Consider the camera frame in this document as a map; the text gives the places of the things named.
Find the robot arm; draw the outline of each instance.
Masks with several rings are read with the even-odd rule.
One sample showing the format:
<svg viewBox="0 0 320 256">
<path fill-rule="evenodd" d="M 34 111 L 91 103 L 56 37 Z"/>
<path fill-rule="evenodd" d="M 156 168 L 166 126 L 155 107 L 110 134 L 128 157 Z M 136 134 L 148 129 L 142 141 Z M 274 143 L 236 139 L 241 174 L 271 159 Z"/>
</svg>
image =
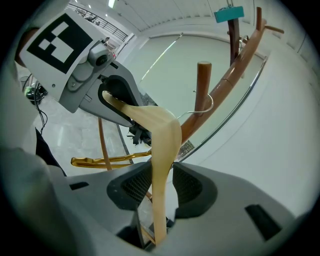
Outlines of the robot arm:
<svg viewBox="0 0 320 256">
<path fill-rule="evenodd" d="M 132 74 L 101 43 L 103 35 L 72 10 L 42 26 L 20 58 L 40 84 L 68 111 L 78 108 L 122 126 L 132 121 L 102 98 L 102 91 L 142 106 Z"/>
</svg>

